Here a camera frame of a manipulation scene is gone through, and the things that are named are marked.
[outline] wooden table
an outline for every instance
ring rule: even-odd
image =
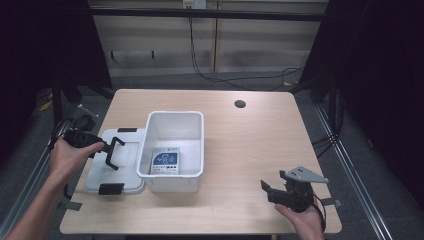
[[[238,108],[235,101],[246,107]],[[278,234],[295,232],[267,201],[260,180],[284,190],[279,170],[302,165],[322,175],[293,95],[281,92],[119,90],[105,117],[110,128],[144,128],[150,112],[194,110],[205,117],[205,166],[197,193],[97,196],[85,192],[88,160],[61,224],[66,234]],[[325,184],[313,184],[320,198]],[[341,230],[326,207],[328,233]]]

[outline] forearm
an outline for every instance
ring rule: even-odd
[[[48,178],[6,239],[44,239],[61,193],[62,186]]]

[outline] wall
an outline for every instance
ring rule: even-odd
[[[182,8],[182,1],[91,0],[91,6]],[[323,13],[327,1],[207,1],[207,9]],[[94,16],[112,77],[191,73],[186,18]],[[202,72],[280,71],[305,64],[317,22],[193,19]]]

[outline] container lid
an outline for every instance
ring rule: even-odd
[[[108,153],[95,154],[85,182],[86,191],[100,195],[140,193],[144,182],[137,174],[136,163],[141,157],[144,136],[145,130],[140,128],[104,131],[103,141],[112,145],[112,151],[109,153],[110,164],[106,164]]]

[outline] wall outlet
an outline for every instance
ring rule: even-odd
[[[206,9],[206,0],[194,0],[195,9]]]
[[[183,0],[183,9],[194,9],[194,0]]]

